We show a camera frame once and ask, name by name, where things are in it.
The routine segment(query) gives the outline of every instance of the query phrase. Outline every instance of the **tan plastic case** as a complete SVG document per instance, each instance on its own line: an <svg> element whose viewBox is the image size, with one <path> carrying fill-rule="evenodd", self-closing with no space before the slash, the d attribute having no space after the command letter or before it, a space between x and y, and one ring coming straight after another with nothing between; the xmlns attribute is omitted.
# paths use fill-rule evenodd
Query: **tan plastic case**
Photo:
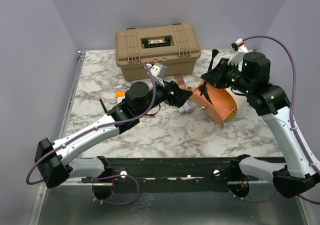
<svg viewBox="0 0 320 225"><path fill-rule="evenodd" d="M128 28L115 34L115 62L126 81L149 77L141 63L165 65L166 76L192 74L200 56L201 49L189 23Z"/></svg>

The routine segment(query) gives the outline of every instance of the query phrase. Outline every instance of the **marble countertop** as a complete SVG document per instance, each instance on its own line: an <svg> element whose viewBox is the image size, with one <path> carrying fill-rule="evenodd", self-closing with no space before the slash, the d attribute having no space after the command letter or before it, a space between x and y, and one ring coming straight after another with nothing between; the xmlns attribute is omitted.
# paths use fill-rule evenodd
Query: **marble countertop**
<svg viewBox="0 0 320 225"><path fill-rule="evenodd" d="M230 50L220 50L213 66L221 57L231 55ZM210 60L211 51L203 50L193 74L183 76L187 86L195 88L201 82L200 75L207 71ZM174 77L168 76L165 80L174 80ZM151 86L150 79L143 81ZM67 136L104 115L99 99L109 110L117 104L116 92L128 90L132 83L124 80L116 66L114 50L88 51L71 109ZM191 113L179 114L176 107L163 104L156 118L142 118L134 128L97 144L81 157L200 158L241 154L282 156L273 134L253 108L246 106L235 120L221 127L199 107Z"/></svg>

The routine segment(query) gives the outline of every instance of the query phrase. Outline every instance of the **small orange object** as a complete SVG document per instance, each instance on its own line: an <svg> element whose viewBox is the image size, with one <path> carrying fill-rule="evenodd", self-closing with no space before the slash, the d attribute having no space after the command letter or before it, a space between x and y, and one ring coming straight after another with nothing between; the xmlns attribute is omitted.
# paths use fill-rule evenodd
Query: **small orange object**
<svg viewBox="0 0 320 225"><path fill-rule="evenodd" d="M124 91L117 91L115 94L116 98L120 98L120 97L124 97L125 96L125 92Z"/></svg>
<svg viewBox="0 0 320 225"><path fill-rule="evenodd" d="M232 121L237 115L237 104L233 97L225 89L218 89L209 84L206 85L208 95L214 106L207 101L204 95L201 94L202 82L198 87L193 89L193 95L190 100L195 102L218 124L222 127L225 120Z"/></svg>

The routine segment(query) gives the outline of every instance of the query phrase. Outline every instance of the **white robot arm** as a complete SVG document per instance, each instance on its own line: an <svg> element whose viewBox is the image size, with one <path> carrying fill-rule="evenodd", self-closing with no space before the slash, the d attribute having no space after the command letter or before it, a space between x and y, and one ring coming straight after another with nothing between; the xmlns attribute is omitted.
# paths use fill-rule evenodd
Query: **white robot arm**
<svg viewBox="0 0 320 225"><path fill-rule="evenodd" d="M201 78L218 89L231 87L242 92L249 105L270 128L286 161L285 165L281 165L246 157L239 162L241 172L273 183L287 198L307 191L320 180L320 162L312 153L296 121L292 121L291 104L285 92L281 87L269 83L270 61L262 53L249 52L241 38L232 44L232 48L236 53L229 60L222 58L214 69Z"/></svg>
<svg viewBox="0 0 320 225"><path fill-rule="evenodd" d="M139 117L164 102L182 107L192 91L180 89L176 82L163 80L166 67L160 63L146 64L155 80L155 88L149 90L146 83L137 81L125 92L125 98L102 118L67 137L50 142L47 138L38 143L35 162L48 188L53 188L68 178L91 177L103 174L108 166L104 157L77 158L98 143L124 133L137 125Z"/></svg>

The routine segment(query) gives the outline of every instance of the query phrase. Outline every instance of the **lavender wall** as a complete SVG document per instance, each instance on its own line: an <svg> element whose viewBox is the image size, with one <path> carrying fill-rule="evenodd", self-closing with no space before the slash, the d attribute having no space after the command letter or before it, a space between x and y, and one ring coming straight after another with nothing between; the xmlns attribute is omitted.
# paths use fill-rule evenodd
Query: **lavender wall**
<svg viewBox="0 0 320 225"><path fill-rule="evenodd" d="M51 0L0 7L0 224L26 225L38 189L26 174L38 141L59 134L78 51Z"/></svg>
<svg viewBox="0 0 320 225"><path fill-rule="evenodd" d="M320 159L320 0L286 0L267 35L284 42L296 63L297 90L295 117L303 135ZM292 70L289 59L280 47L264 40L259 51L271 60L271 80L291 95ZM320 185L307 193L307 197L320 201ZM312 224L320 224L319 206L310 205Z"/></svg>
<svg viewBox="0 0 320 225"><path fill-rule="evenodd" d="M265 34L285 0L52 0L79 50L113 49L117 30L192 23L203 49ZM251 44L257 48L259 40Z"/></svg>

